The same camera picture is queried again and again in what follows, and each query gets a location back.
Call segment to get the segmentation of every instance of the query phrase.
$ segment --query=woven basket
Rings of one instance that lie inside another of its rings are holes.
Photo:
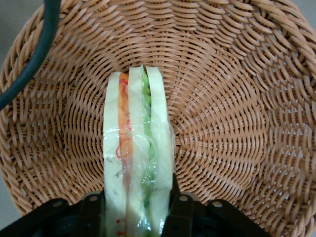
[[[41,7],[15,40],[5,91],[30,59]],[[0,113],[0,167],[26,214],[103,188],[110,73],[159,66],[182,191],[224,198],[273,236],[316,215],[316,33],[288,0],[64,0],[51,51]]]

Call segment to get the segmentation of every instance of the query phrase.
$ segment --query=black bracket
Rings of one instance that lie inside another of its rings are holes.
[[[0,231],[0,237],[105,237],[105,196],[88,195],[69,206],[53,199]],[[176,176],[162,237],[270,237],[227,201],[207,206],[180,193]]]

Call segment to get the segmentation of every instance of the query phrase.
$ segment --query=black cable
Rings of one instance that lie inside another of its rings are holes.
[[[61,0],[44,0],[44,24],[34,54],[14,83],[0,96],[0,110],[9,104],[33,78],[53,44],[59,22]]]

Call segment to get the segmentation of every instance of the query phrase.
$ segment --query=wrapped sandwich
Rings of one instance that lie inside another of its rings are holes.
[[[162,233],[172,188],[170,128],[158,68],[110,75],[103,124],[108,237]]]

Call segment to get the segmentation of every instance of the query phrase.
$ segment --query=green filling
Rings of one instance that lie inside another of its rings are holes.
[[[143,236],[149,237],[150,236],[149,230],[151,228],[150,225],[152,223],[152,215],[150,213],[149,204],[150,204],[151,193],[154,191],[155,167],[157,165],[157,161],[156,161],[155,147],[152,142],[153,136],[152,136],[151,125],[150,125],[152,99],[150,95],[149,80],[148,80],[148,76],[145,70],[143,71],[142,82],[143,82],[144,105],[146,109],[146,116],[144,119],[144,130],[145,130],[145,135],[150,139],[149,164],[143,173],[143,181],[142,181],[142,189],[144,191],[144,208],[145,208],[146,217],[147,217],[147,221],[145,225],[148,230],[144,232]]]

